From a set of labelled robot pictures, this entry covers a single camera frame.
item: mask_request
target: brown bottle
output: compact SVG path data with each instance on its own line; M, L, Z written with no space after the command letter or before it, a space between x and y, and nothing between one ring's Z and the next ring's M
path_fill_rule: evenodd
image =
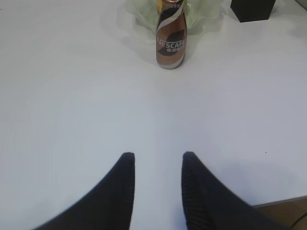
M174 69L184 60L187 24L184 15L186 0L162 0L156 33L156 57L165 69Z

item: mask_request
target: green plastic bag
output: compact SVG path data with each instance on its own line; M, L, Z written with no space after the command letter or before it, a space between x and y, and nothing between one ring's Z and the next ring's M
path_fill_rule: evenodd
M186 21L188 30L202 19L214 20L220 15L220 3L223 0L188 0ZM159 19L157 0L127 0L126 11L132 13L141 25L156 32Z

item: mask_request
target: bottle label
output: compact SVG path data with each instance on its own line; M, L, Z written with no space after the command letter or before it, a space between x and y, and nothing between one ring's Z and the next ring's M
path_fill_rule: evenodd
M166 69L177 67L183 60L187 42L184 0L164 6L156 35L157 61Z

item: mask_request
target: black box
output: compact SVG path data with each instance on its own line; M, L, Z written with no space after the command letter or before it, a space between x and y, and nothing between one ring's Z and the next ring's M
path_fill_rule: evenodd
M231 9L240 22L267 20L275 0L232 0Z

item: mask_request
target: white table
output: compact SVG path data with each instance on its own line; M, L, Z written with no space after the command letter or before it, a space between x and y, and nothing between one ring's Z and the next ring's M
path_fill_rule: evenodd
M0 0L0 229L29 230L136 154L132 230L178 230L195 151L248 203L307 195L307 11L222 16L158 67L124 0Z

